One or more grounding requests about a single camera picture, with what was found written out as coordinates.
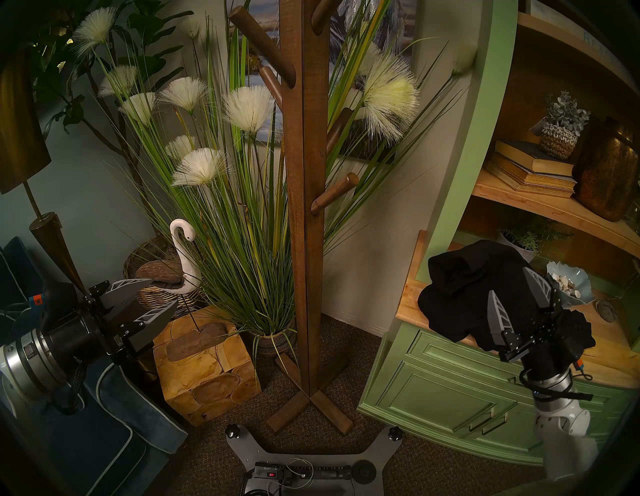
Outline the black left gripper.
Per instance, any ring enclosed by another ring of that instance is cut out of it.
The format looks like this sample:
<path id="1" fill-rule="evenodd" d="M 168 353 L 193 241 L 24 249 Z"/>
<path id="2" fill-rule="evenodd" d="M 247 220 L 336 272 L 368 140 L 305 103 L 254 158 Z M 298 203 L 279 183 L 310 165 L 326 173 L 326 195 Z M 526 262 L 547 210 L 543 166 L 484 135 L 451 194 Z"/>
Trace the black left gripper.
<path id="1" fill-rule="evenodd" d="M 120 326 L 120 337 L 111 319 L 123 302 L 150 286 L 150 278 L 109 280 L 89 288 L 97 308 L 77 301 L 47 302 L 47 361 L 53 369 L 75 369 L 90 365 L 104 355 L 115 362 L 126 360 L 126 347 L 143 351 L 173 319 L 179 302 L 174 299 L 160 308 L 151 309 L 135 321 Z"/>

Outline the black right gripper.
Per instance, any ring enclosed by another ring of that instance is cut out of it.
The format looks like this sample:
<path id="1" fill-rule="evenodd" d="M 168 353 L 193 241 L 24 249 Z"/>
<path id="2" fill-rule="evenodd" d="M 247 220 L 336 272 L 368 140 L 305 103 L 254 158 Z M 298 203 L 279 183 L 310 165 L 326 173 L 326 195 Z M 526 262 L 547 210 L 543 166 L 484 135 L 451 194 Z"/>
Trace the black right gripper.
<path id="1" fill-rule="evenodd" d="M 523 333 L 515 330 L 504 305 L 494 290 L 488 293 L 488 325 L 495 345 L 500 346 L 502 362 L 521 362 L 523 383 L 544 382 L 562 375 L 568 366 L 558 364 L 558 321 L 563 310 L 560 297 L 547 279 L 523 267 L 529 290 L 536 301 L 537 314 Z"/>

